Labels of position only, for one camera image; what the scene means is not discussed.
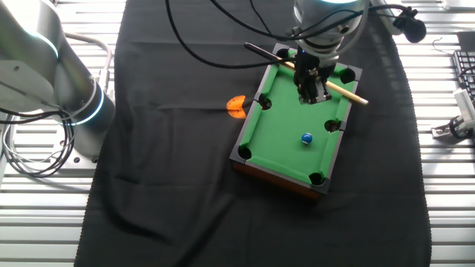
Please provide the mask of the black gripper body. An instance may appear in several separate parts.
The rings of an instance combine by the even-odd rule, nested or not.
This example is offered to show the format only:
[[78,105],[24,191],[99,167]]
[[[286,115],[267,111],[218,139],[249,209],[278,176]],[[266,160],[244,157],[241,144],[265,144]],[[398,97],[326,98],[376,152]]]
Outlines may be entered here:
[[323,66],[321,60],[299,47],[294,61],[294,83],[298,88],[307,88],[315,84],[317,78],[326,81],[331,74],[331,65]]

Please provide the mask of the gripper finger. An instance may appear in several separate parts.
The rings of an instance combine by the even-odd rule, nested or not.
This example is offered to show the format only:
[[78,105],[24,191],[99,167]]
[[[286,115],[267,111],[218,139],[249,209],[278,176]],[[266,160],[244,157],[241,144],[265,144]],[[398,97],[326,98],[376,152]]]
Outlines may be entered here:
[[331,93],[327,90],[326,84],[321,79],[315,80],[315,88],[317,92],[317,103],[329,101],[332,99]]
[[301,104],[316,103],[316,86],[314,79],[303,79],[298,85],[299,101]]

